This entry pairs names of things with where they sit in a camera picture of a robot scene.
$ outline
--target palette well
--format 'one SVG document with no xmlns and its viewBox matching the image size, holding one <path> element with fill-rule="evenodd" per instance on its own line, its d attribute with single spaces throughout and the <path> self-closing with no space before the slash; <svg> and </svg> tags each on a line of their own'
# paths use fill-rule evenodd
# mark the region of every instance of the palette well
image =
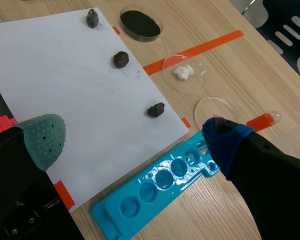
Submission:
<svg viewBox="0 0 300 240">
<path fill-rule="evenodd" d="M 218 171 L 198 132 L 92 205 L 90 213 L 107 240 L 129 240 L 201 175 Z"/>
</svg>

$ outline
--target dark rock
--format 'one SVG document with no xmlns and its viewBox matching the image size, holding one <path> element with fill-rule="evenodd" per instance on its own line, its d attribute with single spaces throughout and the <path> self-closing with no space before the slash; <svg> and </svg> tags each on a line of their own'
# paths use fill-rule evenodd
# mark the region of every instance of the dark rock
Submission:
<svg viewBox="0 0 300 240">
<path fill-rule="evenodd" d="M 165 105 L 162 102 L 160 102 L 148 109 L 148 115 L 156 118 L 159 117 L 161 114 L 163 114 L 164 111 L 165 111 Z"/>
<path fill-rule="evenodd" d="M 120 51 L 113 56 L 113 63 L 117 69 L 125 67 L 129 62 L 129 55 L 125 51 Z"/>
<path fill-rule="evenodd" d="M 99 23 L 98 13 L 93 8 L 91 8 L 88 14 L 86 15 L 86 23 L 92 29 L 98 26 Z"/>
</svg>

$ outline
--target petri dish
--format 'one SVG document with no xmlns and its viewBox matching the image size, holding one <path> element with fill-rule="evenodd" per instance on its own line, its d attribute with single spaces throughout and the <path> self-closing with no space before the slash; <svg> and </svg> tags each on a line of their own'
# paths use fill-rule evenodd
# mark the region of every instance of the petri dish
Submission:
<svg viewBox="0 0 300 240">
<path fill-rule="evenodd" d="M 213 116 L 220 116 L 233 122 L 238 122 L 234 109 L 222 98 L 204 97 L 194 109 L 194 119 L 199 130 L 202 125 Z"/>
<path fill-rule="evenodd" d="M 178 53 L 167 57 L 162 65 L 162 73 L 165 81 L 175 90 L 183 94 L 194 94 L 201 91 L 206 84 L 206 70 L 201 62 L 193 56 Z M 189 65 L 194 70 L 194 75 L 189 75 L 187 80 L 180 80 L 174 71 L 178 67 Z"/>
<path fill-rule="evenodd" d="M 158 15 L 141 5 L 125 6 L 120 12 L 120 25 L 126 34 L 140 42 L 156 40 L 164 29 Z"/>
</svg>

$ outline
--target wooden table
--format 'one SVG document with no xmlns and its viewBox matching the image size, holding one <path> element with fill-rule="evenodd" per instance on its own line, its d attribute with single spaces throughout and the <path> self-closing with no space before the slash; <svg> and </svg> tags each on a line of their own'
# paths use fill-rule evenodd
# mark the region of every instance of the wooden table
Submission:
<svg viewBox="0 0 300 240">
<path fill-rule="evenodd" d="M 194 109 L 198 101 L 207 96 L 226 99 L 235 108 L 241 123 L 264 112 L 278 110 L 282 121 L 261 133 L 268 139 L 300 126 L 300 77 L 227 0 L 0 0 L 0 22 L 98 7 L 110 24 L 121 30 L 120 10 L 131 4 L 155 10 L 164 24 L 161 36 L 154 42 L 137 42 L 124 33 L 120 35 L 142 66 L 235 30 L 244 33 L 240 38 L 195 57 L 206 64 L 207 70 L 206 86 L 199 93 L 186 95 L 175 91 L 165 83 L 162 72 L 150 76 L 178 115 L 186 117 L 191 124 L 190 132 L 179 141 L 199 130 Z M 88 214 L 90 205 L 176 144 L 72 213 L 86 240 L 103 239 Z M 209 179 L 199 178 L 133 239 L 248 240 L 260 239 L 260 235 L 244 200 L 219 172 Z"/>
</svg>

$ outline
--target orange tape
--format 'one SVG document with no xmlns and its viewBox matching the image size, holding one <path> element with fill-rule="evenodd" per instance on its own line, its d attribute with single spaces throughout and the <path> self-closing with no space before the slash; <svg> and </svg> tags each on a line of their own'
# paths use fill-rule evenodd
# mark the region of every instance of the orange tape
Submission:
<svg viewBox="0 0 300 240">
<path fill-rule="evenodd" d="M 54 188 L 58 192 L 66 209 L 69 211 L 75 205 L 75 202 L 73 201 L 72 197 L 70 196 L 65 185 L 63 184 L 62 181 L 58 181 L 57 183 L 54 184 Z"/>
<path fill-rule="evenodd" d="M 182 52 L 179 52 L 178 54 L 186 54 L 186 55 L 191 55 L 191 56 L 196 56 L 196 55 L 199 55 L 199 54 L 202 54 L 208 50 L 211 50 L 211 49 L 214 49 L 222 44 L 225 44 L 225 43 L 228 43 L 234 39 L 237 39 L 237 38 L 240 38 L 242 37 L 244 34 L 242 31 L 240 30 L 237 30 L 237 31 L 234 31 L 234 32 L 231 32 L 231 33 L 228 33 L 224 36 L 221 36 L 221 37 L 218 37 L 216 39 L 213 39 L 213 40 L 210 40 L 210 41 L 207 41 L 205 43 L 202 43 L 198 46 L 194 46 L 188 50 L 184 50 Z M 152 75 L 152 74 L 155 74 L 157 72 L 160 72 L 162 70 L 162 65 L 164 64 L 164 59 L 161 59 L 159 61 L 156 61 L 154 63 L 151 63 L 147 66 L 144 66 L 143 69 L 145 70 L 145 72 L 148 74 L 148 75 Z M 182 59 L 181 58 L 176 58 L 175 61 L 171 61 L 169 62 L 169 64 L 167 65 L 167 67 L 170 67 L 172 65 L 175 65 L 179 62 L 181 62 Z"/>
<path fill-rule="evenodd" d="M 187 121 L 187 119 L 184 117 L 184 118 L 181 118 L 182 122 L 184 123 L 184 125 L 187 127 L 187 128 L 190 128 L 191 125 L 190 123 Z"/>
<path fill-rule="evenodd" d="M 121 34 L 121 32 L 118 30 L 118 28 L 116 28 L 115 26 L 113 26 L 112 28 L 116 34 L 118 34 L 118 35 Z"/>
</svg>

